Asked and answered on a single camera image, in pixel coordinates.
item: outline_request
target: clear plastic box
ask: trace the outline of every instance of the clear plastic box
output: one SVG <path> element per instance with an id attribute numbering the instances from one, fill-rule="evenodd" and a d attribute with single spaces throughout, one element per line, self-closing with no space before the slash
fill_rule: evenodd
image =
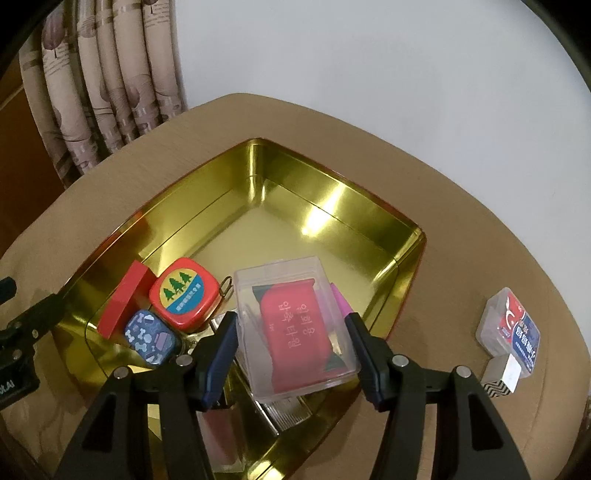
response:
<path id="1" fill-rule="evenodd" d="M 270 403 L 347 382 L 359 364 L 317 257 L 234 273 L 238 342 L 254 399 Z"/>
<path id="2" fill-rule="evenodd" d="M 476 339 L 492 356 L 513 354 L 521 365 L 521 378 L 534 371 L 540 331 L 508 287 L 486 302 Z"/>

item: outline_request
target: screw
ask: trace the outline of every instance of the screw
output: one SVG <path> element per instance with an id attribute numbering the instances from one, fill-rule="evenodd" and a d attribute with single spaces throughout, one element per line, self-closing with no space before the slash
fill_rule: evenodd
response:
<path id="1" fill-rule="evenodd" d="M 180 367 L 188 367 L 193 363 L 193 357 L 191 355 L 180 355 L 177 357 L 177 365 Z"/>
<path id="2" fill-rule="evenodd" d="M 464 365 L 460 365 L 456 368 L 456 373 L 462 378 L 468 378 L 470 375 L 472 375 L 472 370 L 470 370 L 468 367 L 464 367 Z"/>
<path id="3" fill-rule="evenodd" d="M 394 355 L 392 363 L 397 367 L 406 367 L 408 365 L 408 358 L 404 355 Z"/>
<path id="4" fill-rule="evenodd" d="M 117 380 L 121 380 L 122 378 L 127 377 L 129 375 L 129 368 L 127 367 L 119 367 L 113 372 L 113 376 Z"/>

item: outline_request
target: patterned curtain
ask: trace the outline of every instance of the patterned curtain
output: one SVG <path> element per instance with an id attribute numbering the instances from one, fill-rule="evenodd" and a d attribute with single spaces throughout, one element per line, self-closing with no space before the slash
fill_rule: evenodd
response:
<path id="1" fill-rule="evenodd" d="M 33 118 L 66 187 L 182 111 L 170 0 L 64 0 L 19 57 Z"/>

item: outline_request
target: wooden table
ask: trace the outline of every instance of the wooden table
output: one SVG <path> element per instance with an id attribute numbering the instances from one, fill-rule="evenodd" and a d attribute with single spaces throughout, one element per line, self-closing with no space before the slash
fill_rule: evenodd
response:
<path id="1" fill-rule="evenodd" d="M 495 400 L 533 479 L 553 479 L 577 435 L 589 388 L 589 354 L 568 308 L 541 267 L 490 212 L 445 176 L 373 135 L 290 103 L 230 95 L 194 108 L 109 157 L 61 195 L 0 260 L 19 284 L 2 324 L 57 292 L 111 232 L 158 192 L 249 138 L 292 149 L 370 190 L 419 224 L 427 248 L 389 340 L 424 367 L 465 364 L 481 375 L 475 340 L 486 299 L 512 288 L 541 332 L 534 374 Z M 39 346 L 41 388 L 3 412 L 12 434 L 49 471 L 85 407 L 51 337 Z M 360 398 L 296 474 L 364 479 L 386 416 Z M 428 411 L 421 479 L 430 477 L 434 411 Z"/>

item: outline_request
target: black mount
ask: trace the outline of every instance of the black mount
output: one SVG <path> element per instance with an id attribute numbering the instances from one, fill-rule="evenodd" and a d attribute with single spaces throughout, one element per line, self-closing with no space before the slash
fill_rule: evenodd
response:
<path id="1" fill-rule="evenodd" d="M 13 279 L 0 280 L 0 304 L 17 293 Z M 0 410 L 39 388 L 33 357 L 35 343 L 64 316 L 63 300 L 51 294 L 0 330 Z"/>
<path id="2" fill-rule="evenodd" d="M 371 336 L 357 313 L 345 323 L 365 397 L 390 412 L 371 480 L 416 479 L 427 404 L 437 404 L 432 480 L 529 480 L 511 434 L 468 367 L 423 369 Z"/>
<path id="3" fill-rule="evenodd" d="M 156 370 L 114 370 L 80 422 L 54 479 L 151 479 L 147 405 L 158 404 L 168 478 L 213 480 L 195 412 L 215 407 L 222 396 L 238 348 L 236 318 L 227 312 L 216 333 L 200 340 L 191 355 Z"/>

